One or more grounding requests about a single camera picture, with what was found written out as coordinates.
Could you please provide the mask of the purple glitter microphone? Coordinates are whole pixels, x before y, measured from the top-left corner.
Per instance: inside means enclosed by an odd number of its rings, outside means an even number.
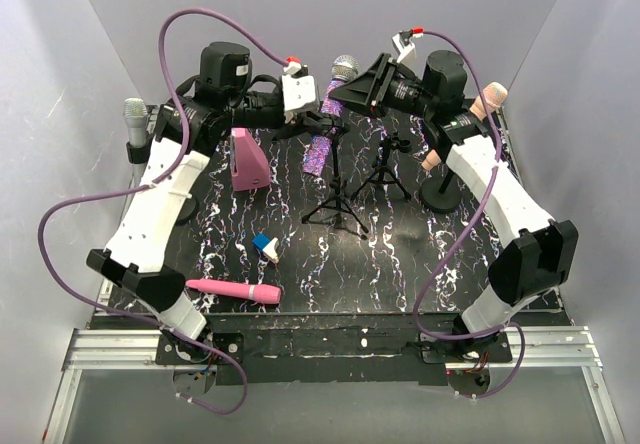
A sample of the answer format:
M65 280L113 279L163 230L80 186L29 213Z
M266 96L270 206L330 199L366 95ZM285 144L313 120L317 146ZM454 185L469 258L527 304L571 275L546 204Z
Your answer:
M359 64L353 56L343 54L335 59L331 67L331 79L327 86L320 108L320 112L329 116L330 120L333 117L340 118L343 110L340 102L330 98L330 92L353 80L358 75L358 71ZM331 124L328 127L325 127L320 134L312 136L310 146L307 149L303 160L302 170L305 174L309 174L314 177L320 177L322 175L327 157L331 150L331 137L338 131L339 126L334 124L331 120Z

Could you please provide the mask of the black tripod shock-mount stand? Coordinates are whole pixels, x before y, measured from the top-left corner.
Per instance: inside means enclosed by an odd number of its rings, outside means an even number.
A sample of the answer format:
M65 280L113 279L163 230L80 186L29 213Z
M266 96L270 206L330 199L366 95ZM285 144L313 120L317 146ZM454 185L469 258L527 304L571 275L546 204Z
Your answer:
M340 166L339 166L339 157L338 157L338 148L341 136L337 140L332 140L331 145L331 158L332 158L332 179L329 182L329 188L331 189L331 193L329 196L318 204L313 210L306 213L301 217L302 224L323 224L323 221L317 220L313 221L312 217L316 215L320 211L333 211L334 215L329 218L327 222L324 224L327 226L333 226L338 229L346 230L344 224L344 215L350 215L356 221L358 226L358 230L355 231L355 234L360 239L366 239L369 234L369 228L361 221L361 219L357 216L354 210L351 208L351 205L348 202L348 198L346 196L346 183L341 177Z

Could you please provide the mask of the black tripod microphone stand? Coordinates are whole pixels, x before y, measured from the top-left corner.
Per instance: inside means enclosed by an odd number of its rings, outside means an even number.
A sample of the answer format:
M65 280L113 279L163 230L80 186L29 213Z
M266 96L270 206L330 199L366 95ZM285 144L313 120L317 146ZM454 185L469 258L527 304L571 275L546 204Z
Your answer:
M407 139L401 139L397 132L386 135L379 143L378 154L372 164L371 174L360 184L356 191L351 194L350 199L355 200L360 192L369 184L373 186L395 184L403 193L404 199L409 201L411 194L401 183L396 172L390 167L389 158L393 151L408 154L411 150L411 142Z

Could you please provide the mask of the pink plastic microphone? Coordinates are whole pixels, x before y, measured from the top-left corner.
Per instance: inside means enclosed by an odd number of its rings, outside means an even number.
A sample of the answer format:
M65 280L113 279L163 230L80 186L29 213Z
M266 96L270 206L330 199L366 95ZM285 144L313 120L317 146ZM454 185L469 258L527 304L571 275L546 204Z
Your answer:
M282 294L277 286L214 279L191 279L186 281L186 286L204 293L246 299L265 305L277 305Z

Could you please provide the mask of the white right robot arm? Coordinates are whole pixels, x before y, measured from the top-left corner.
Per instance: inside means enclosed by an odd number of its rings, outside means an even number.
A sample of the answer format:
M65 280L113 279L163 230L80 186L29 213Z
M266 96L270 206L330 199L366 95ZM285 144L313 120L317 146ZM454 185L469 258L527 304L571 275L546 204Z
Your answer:
M419 329L432 341L452 341L454 353L469 362L486 353L487 336L567 280L578 240L576 226L538 205L501 158L492 114L505 98L504 88L492 84L465 105L471 74L463 54L449 50L432 52L421 77L386 53L364 73L352 57L341 56L332 67L339 84L328 94L363 116L392 109L421 118L429 148L477 199L474 216L487 216L497 231L502 250L488 268L487 287L458 317L458 331Z

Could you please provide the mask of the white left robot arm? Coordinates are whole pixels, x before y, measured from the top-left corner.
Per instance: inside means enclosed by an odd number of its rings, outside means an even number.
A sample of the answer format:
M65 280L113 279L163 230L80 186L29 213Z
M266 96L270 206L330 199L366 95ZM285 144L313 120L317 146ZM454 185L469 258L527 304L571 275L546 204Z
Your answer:
M185 277L164 263L166 247L190 191L218 144L234 128L275 129L279 137L302 131L318 104L307 66L283 61L275 78L253 75L247 47L213 42L198 75L183 82L156 114L145 147L143 191L134 195L113 237L87 256L87 265L128 290L167 329L181 334L178 351L193 364L213 350L205 317L185 292Z

